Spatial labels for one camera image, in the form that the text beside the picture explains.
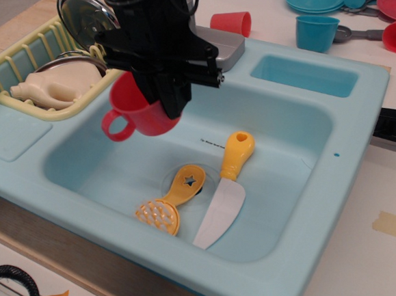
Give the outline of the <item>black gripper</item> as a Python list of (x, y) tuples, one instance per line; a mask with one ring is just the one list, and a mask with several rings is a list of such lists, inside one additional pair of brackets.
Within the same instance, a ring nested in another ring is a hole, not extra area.
[[(112, 68), (132, 72), (149, 105), (161, 101), (169, 119), (181, 116), (192, 99), (191, 83), (218, 88), (223, 81), (217, 67), (216, 46), (189, 26), (197, 7), (187, 0), (103, 0), (119, 26), (97, 33)], [(153, 76), (157, 77), (157, 87)]]

